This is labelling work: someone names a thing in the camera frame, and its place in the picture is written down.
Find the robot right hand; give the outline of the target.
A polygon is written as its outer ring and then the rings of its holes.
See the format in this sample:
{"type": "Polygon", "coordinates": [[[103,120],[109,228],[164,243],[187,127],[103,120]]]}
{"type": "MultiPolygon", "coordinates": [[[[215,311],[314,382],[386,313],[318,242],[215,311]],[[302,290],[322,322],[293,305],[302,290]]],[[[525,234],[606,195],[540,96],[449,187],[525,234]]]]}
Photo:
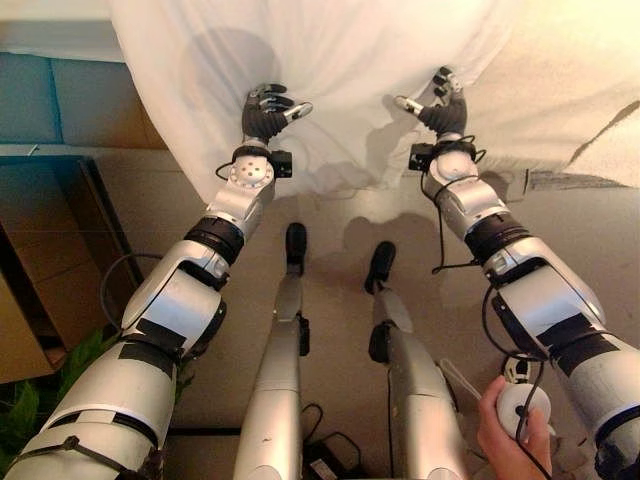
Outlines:
{"type": "Polygon", "coordinates": [[[425,106],[415,99],[398,95],[394,98],[395,105],[418,118],[438,137],[455,134],[462,138],[467,125],[467,104],[462,84],[447,66],[438,69],[432,84],[439,104],[425,106]]]}

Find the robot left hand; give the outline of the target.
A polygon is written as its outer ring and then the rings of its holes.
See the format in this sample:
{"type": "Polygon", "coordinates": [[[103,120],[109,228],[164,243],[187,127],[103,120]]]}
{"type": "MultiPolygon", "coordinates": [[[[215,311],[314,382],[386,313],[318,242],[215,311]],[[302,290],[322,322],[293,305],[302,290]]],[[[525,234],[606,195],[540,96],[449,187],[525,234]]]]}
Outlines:
{"type": "Polygon", "coordinates": [[[278,83],[263,83],[249,91],[241,117],[246,139],[259,139],[267,144],[289,124],[313,111],[312,103],[296,103],[286,93],[287,88],[278,83]]]}

